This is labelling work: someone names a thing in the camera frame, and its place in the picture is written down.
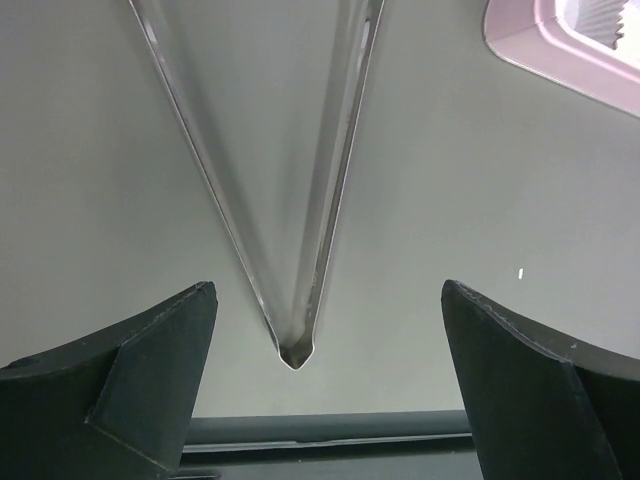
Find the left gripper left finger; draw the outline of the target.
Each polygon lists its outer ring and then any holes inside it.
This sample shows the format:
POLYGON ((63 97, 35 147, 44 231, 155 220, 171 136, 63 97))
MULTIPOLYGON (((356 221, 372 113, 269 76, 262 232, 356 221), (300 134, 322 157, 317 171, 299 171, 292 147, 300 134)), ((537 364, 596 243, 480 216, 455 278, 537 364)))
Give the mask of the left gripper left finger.
POLYGON ((178 468, 218 301, 199 282, 1 370, 4 479, 167 479, 178 468))

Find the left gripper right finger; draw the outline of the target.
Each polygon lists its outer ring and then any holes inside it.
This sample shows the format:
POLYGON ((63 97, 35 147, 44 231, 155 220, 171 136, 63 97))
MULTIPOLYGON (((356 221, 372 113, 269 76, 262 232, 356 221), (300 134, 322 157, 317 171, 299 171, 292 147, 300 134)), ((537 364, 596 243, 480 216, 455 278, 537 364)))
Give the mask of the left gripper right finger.
POLYGON ((448 280, 441 309, 486 479, 636 479, 639 362, 448 280))

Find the metal tongs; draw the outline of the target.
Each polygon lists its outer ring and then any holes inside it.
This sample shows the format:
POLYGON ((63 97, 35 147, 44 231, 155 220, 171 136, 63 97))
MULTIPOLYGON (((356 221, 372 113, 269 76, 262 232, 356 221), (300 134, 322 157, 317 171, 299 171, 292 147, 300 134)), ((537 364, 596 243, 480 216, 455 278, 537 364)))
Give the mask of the metal tongs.
POLYGON ((281 361, 302 368, 336 235, 380 1, 135 1, 188 149, 281 361))

